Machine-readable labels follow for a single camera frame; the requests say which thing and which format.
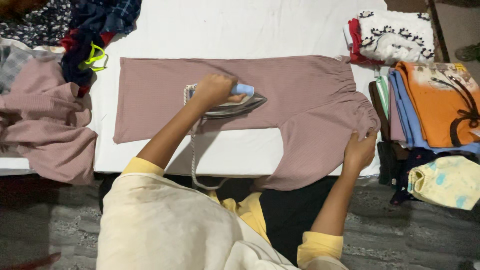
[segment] pink knit fabric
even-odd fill
[[[234,118],[204,121],[198,133],[280,128],[284,154],[260,187],[292,190],[324,177],[342,163],[353,129],[363,138],[380,121],[356,91],[348,57],[310,55],[268,59],[121,58],[115,143],[149,139],[183,106],[183,89],[207,73],[235,76],[268,101]]]
[[[53,58],[30,60],[12,91],[0,96],[0,145],[26,157],[39,175],[71,184],[93,180],[96,133],[90,110],[76,98]]]

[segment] yellow shirt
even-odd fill
[[[164,170],[155,164],[146,160],[134,157],[123,170],[122,174],[126,173],[154,173],[159,176],[163,176]],[[246,197],[242,202],[236,203],[233,199],[226,199],[219,201],[215,191],[210,192],[209,196],[221,204],[226,209],[236,213],[245,223],[247,223],[253,230],[255,230],[261,237],[263,237],[268,243],[266,234],[266,224],[260,206],[261,192],[254,192]],[[306,264],[310,263],[314,258],[318,257],[330,257],[332,264],[346,269],[338,259],[342,254],[343,237],[328,235],[324,233],[304,232],[303,244],[298,247],[297,251],[297,263],[302,269],[307,267]]]

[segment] orange t-shirt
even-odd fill
[[[455,86],[467,97],[466,93],[448,76],[453,76],[472,94],[480,105],[480,88],[467,69],[460,63],[410,63],[400,61],[395,67],[402,76],[405,89],[419,118],[423,139],[431,147],[452,147],[450,124],[461,118],[457,111],[469,111],[463,98],[450,86],[432,80],[432,77]],[[470,128],[470,120],[463,120],[456,131],[462,145],[480,140]]]

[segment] ironing table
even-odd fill
[[[254,59],[348,55],[342,26],[359,9],[386,10],[386,4],[383,0],[143,0],[136,29],[128,36],[116,35],[107,46],[108,68],[96,73],[90,91],[92,121],[88,127],[98,133],[95,171],[121,172],[148,142],[115,144],[112,140],[120,57]],[[373,69],[352,65],[352,71],[357,91],[370,99],[368,83],[374,80]],[[176,90],[181,98],[183,89]],[[185,137],[167,173],[190,174],[189,142],[190,137]],[[195,144],[197,175],[270,175],[283,155],[277,128],[207,133],[198,135]],[[19,162],[16,169],[28,169],[24,159],[15,159]],[[379,167],[376,155],[361,175],[378,174]],[[340,172],[341,167],[331,175]]]

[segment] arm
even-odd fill
[[[206,111],[226,102],[240,102],[245,97],[245,94],[230,96],[236,83],[236,78],[207,75],[198,83],[193,97],[145,145],[137,157],[164,169],[180,142]]]
[[[327,199],[313,222],[311,232],[342,236],[347,216],[348,204],[352,196],[355,181],[360,171],[368,166],[375,156],[377,132],[370,131],[367,138],[358,141],[357,132],[352,136],[345,148],[343,169],[340,177],[333,185]]]

